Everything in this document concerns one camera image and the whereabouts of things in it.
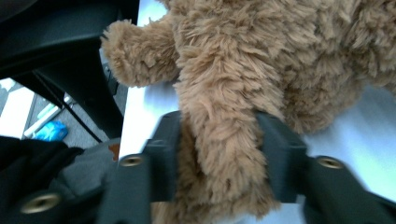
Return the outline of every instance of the blue object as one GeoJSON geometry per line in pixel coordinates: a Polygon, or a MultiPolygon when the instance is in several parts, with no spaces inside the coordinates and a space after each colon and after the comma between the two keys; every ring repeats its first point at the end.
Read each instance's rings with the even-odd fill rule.
{"type": "Polygon", "coordinates": [[[38,131],[34,139],[47,142],[62,141],[68,133],[66,126],[60,121],[50,121],[38,131]]]}

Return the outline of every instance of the black cable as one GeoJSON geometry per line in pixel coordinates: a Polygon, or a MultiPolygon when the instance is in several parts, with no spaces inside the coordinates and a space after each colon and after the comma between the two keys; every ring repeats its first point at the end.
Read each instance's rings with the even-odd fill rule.
{"type": "Polygon", "coordinates": [[[53,92],[51,87],[47,85],[47,83],[42,79],[42,77],[38,74],[35,74],[35,77],[43,84],[43,86],[49,91],[49,93],[58,101],[58,103],[61,103],[67,111],[75,118],[75,120],[87,131],[87,133],[92,136],[93,139],[96,140],[98,143],[102,143],[102,140],[96,134],[91,131],[91,129],[82,121],[82,119],[73,111],[73,109],[68,105],[63,99],[59,99],[59,97],[53,92]]]}

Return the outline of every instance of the metal grommet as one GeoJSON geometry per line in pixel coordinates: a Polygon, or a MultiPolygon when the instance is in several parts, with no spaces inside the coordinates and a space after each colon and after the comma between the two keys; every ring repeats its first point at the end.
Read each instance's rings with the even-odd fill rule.
{"type": "Polygon", "coordinates": [[[51,193],[33,198],[21,208],[24,214],[40,213],[55,207],[61,201],[59,194],[51,193]]]}
{"type": "Polygon", "coordinates": [[[332,158],[319,158],[318,163],[324,167],[332,169],[342,169],[343,164],[332,158]]]}
{"type": "Polygon", "coordinates": [[[136,165],[142,163],[142,161],[143,160],[140,157],[131,156],[131,157],[127,157],[127,158],[123,159],[120,162],[120,165],[121,166],[136,166],[136,165]]]}

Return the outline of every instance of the teddy bear arm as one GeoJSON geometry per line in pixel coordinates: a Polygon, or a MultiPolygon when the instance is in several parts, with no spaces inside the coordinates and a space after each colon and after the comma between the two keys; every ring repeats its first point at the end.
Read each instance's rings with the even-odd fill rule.
{"type": "Polygon", "coordinates": [[[129,21],[112,23],[102,48],[115,78],[128,86],[147,86],[178,75],[172,27],[168,16],[137,27],[129,21]]]}

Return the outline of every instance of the brown fur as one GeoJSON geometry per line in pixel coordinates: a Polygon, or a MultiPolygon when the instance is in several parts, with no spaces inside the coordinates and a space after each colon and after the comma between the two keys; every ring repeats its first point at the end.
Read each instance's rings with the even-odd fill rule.
{"type": "Polygon", "coordinates": [[[111,24],[115,76],[145,86],[178,76],[177,196],[154,223],[213,223],[278,203],[254,113],[297,133],[328,126],[369,82],[396,94],[396,1],[167,0],[159,21],[111,24]]]}

